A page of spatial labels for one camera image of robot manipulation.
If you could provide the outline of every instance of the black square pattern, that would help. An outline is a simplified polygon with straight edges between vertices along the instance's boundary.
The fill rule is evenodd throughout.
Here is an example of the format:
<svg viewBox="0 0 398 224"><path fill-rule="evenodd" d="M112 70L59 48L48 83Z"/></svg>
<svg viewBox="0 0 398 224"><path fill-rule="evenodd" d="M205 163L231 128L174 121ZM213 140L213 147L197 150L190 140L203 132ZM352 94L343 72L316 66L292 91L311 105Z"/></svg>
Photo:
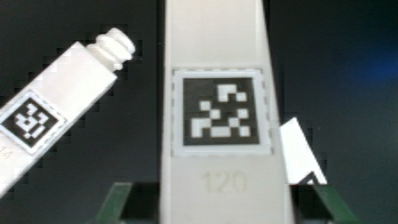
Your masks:
<svg viewBox="0 0 398 224"><path fill-rule="evenodd" d="M34 98L27 98L2 122L2 126L32 148L59 120Z"/></svg>
<svg viewBox="0 0 398 224"><path fill-rule="evenodd" d="M253 78L185 78L183 144L260 144Z"/></svg>

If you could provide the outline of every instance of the black background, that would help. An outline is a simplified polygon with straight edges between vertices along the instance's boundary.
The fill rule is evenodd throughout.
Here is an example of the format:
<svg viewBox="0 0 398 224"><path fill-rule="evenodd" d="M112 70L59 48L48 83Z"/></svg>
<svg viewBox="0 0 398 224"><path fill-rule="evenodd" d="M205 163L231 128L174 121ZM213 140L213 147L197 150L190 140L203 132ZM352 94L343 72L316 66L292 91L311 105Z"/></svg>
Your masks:
<svg viewBox="0 0 398 224"><path fill-rule="evenodd" d="M0 200L0 223L84 223L116 181L158 181L162 2L0 2L0 103L77 40L119 24L142 48L116 86ZM267 3L279 110L366 223L398 220L398 2Z"/></svg>

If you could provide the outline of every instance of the white triangular tab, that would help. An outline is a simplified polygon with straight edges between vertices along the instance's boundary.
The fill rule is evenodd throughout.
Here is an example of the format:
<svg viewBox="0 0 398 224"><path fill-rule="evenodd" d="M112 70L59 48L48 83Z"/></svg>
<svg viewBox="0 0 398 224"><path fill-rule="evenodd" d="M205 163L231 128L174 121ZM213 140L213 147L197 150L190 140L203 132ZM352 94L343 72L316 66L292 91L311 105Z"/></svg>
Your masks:
<svg viewBox="0 0 398 224"><path fill-rule="evenodd" d="M281 136L288 183L327 184L297 118L292 118L281 127Z"/></svg>

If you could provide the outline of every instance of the dark green bracket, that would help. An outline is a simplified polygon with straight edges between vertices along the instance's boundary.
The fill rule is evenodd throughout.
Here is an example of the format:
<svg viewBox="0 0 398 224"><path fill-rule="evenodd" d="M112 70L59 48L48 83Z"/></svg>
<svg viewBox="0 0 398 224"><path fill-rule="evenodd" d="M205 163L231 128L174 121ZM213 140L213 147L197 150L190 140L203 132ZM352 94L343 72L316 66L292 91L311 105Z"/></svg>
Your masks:
<svg viewBox="0 0 398 224"><path fill-rule="evenodd" d="M297 224L361 224L331 185L292 185Z"/></svg>
<svg viewBox="0 0 398 224"><path fill-rule="evenodd" d="M114 184L93 224L121 223L121 216L132 188L133 188L132 183Z"/></svg>

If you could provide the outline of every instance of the black and white marker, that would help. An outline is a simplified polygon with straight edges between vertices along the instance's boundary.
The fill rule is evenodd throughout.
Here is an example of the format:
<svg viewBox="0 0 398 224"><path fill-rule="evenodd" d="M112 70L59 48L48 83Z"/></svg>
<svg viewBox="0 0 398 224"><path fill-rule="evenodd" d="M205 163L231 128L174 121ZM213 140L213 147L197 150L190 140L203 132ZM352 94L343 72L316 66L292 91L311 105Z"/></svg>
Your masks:
<svg viewBox="0 0 398 224"><path fill-rule="evenodd" d="M0 196L105 94L133 51L116 28L87 48L77 42L0 109Z"/></svg>
<svg viewBox="0 0 398 224"><path fill-rule="evenodd" d="M263 1L169 0L162 224L292 224Z"/></svg>

